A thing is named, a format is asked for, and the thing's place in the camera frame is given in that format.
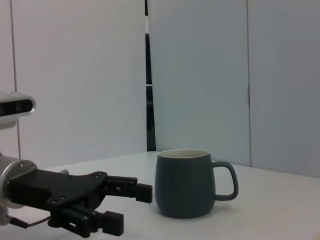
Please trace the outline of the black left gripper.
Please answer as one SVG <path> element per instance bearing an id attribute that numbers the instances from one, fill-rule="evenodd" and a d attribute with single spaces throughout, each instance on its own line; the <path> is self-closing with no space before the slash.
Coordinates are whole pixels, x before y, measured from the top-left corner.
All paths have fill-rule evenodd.
<path id="1" fill-rule="evenodd" d="M 14 204 L 53 210 L 98 198 L 107 176 L 101 171 L 70 175 L 36 169 L 10 180 L 8 195 Z"/>

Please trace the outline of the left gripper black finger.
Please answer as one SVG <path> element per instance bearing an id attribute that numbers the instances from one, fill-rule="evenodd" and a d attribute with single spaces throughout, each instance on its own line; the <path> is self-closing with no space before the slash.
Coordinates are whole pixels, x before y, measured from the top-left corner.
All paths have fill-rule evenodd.
<path id="1" fill-rule="evenodd" d="M 48 225 L 52 228 L 63 228 L 82 238 L 90 237 L 99 229 L 105 234 L 119 237 L 124 233 L 124 215 L 111 211 L 101 213 L 73 204 L 51 213 Z"/>
<path id="2" fill-rule="evenodd" d="M 138 183 L 135 177 L 108 175 L 100 188 L 100 195 L 134 198 L 138 202 L 152 203 L 153 186 Z"/>

